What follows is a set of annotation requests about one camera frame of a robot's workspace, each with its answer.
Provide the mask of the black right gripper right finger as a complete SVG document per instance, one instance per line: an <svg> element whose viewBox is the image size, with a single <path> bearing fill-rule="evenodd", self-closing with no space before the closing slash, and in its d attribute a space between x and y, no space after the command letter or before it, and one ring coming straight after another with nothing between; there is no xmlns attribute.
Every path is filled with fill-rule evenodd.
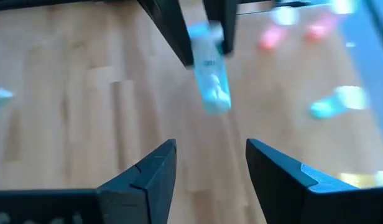
<svg viewBox="0 0 383 224"><path fill-rule="evenodd" d="M249 175L267 223L352 223L357 189L256 139L246 141Z"/></svg>

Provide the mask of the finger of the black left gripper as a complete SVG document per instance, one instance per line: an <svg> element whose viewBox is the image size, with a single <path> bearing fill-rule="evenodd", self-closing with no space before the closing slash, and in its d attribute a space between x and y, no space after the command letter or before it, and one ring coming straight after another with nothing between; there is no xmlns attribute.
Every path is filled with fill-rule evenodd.
<svg viewBox="0 0 383 224"><path fill-rule="evenodd" d="M234 48L238 0L203 0L203 4L208 20L221 23L224 34L223 53L230 54Z"/></svg>
<svg viewBox="0 0 383 224"><path fill-rule="evenodd" d="M178 0L138 0L184 66L193 65L190 36Z"/></svg>

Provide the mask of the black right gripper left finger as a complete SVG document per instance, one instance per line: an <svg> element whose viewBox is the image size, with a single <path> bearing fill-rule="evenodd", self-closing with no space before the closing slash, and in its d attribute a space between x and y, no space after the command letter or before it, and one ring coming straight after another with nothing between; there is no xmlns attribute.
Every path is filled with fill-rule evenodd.
<svg viewBox="0 0 383 224"><path fill-rule="evenodd" d="M157 149L98 187L104 223L166 224L177 171L176 140Z"/></svg>

